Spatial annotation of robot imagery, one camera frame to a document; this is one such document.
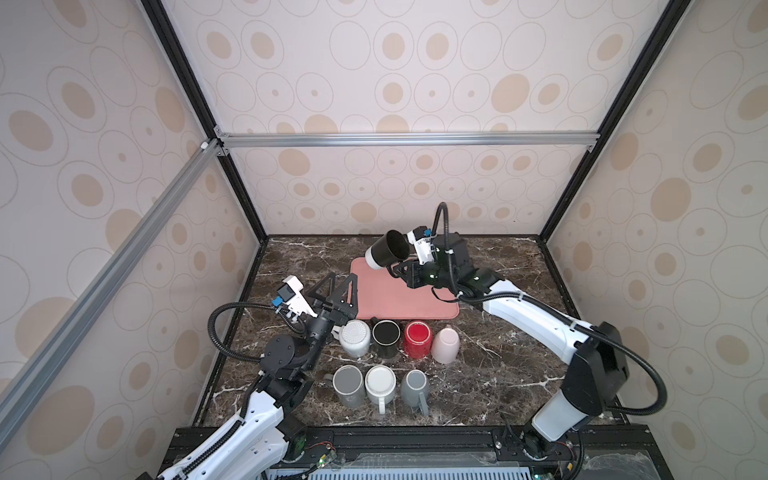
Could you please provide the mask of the black mug white base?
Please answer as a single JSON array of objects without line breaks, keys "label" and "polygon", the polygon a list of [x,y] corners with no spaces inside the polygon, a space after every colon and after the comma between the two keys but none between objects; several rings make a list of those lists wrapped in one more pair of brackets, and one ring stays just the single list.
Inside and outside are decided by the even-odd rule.
[{"label": "black mug white base", "polygon": [[405,261],[410,255],[410,246],[404,234],[389,230],[365,252],[365,261],[373,270],[383,270],[393,264]]}]

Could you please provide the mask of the pink mug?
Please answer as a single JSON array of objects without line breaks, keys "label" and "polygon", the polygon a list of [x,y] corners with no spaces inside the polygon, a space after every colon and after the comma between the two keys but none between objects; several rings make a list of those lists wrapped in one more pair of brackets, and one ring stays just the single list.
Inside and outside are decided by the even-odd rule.
[{"label": "pink mug", "polygon": [[434,337],[431,348],[432,358],[440,364],[451,364],[458,356],[460,337],[458,332],[448,326],[441,329]]}]

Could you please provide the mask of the grey mug white interior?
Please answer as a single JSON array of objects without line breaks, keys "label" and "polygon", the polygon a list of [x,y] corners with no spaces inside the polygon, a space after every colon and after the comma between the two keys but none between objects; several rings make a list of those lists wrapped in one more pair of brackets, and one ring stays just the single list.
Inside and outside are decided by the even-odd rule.
[{"label": "grey mug white interior", "polygon": [[421,370],[409,371],[401,384],[401,397],[411,409],[418,410],[423,416],[429,415],[429,381]]}]

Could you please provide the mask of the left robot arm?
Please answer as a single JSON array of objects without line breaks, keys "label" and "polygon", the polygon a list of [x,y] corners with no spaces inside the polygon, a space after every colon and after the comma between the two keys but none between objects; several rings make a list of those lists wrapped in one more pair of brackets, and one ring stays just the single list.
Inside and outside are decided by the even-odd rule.
[{"label": "left robot arm", "polygon": [[[334,273],[305,289],[297,277],[283,280],[270,304],[230,302],[217,307],[207,329],[214,346],[227,357],[256,363],[259,374],[243,404],[224,425],[195,450],[161,472],[160,479],[256,479],[282,461],[302,438],[301,427],[288,414],[301,404],[313,384],[312,370],[335,327],[358,315],[357,280],[341,283]],[[237,308],[271,310],[293,331],[274,336],[259,356],[229,349],[218,337],[220,314]]]}]

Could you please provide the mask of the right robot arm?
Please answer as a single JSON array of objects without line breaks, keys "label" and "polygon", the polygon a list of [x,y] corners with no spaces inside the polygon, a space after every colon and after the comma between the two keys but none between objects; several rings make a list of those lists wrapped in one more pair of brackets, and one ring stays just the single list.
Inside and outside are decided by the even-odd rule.
[{"label": "right robot arm", "polygon": [[546,457],[570,429],[601,415],[629,377],[618,330],[593,326],[524,293],[488,268],[477,268],[457,233],[437,235],[420,227],[406,235],[387,232],[365,253],[369,267],[387,270],[407,287],[447,289],[456,301],[499,317],[557,355],[567,371],[560,389],[524,425],[526,454]]}]

